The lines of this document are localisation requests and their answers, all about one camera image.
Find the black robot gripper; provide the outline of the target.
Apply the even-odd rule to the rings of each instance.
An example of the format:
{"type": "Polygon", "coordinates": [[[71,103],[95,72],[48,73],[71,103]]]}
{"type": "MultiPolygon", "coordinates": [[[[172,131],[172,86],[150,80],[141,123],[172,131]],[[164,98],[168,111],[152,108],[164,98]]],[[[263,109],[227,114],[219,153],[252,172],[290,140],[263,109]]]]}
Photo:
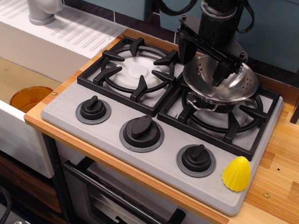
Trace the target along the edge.
{"type": "Polygon", "coordinates": [[[217,61],[212,77],[212,86],[218,87],[224,79],[242,68],[247,52],[241,47],[236,36],[240,19],[233,17],[218,21],[202,16],[200,19],[180,15],[179,21],[179,62],[186,64],[198,50],[217,61]]]}

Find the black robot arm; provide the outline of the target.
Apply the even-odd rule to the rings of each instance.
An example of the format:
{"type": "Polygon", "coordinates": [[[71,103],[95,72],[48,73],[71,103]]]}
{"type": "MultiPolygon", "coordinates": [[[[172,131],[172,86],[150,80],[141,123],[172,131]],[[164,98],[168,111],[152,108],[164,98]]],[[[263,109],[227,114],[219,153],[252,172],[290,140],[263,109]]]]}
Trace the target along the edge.
{"type": "Polygon", "coordinates": [[[217,62],[212,77],[215,87],[237,73],[248,58],[236,39],[244,8],[249,8],[248,0],[202,0],[199,20],[185,15],[179,17],[180,62],[189,62],[197,50],[212,57],[217,62]]]}

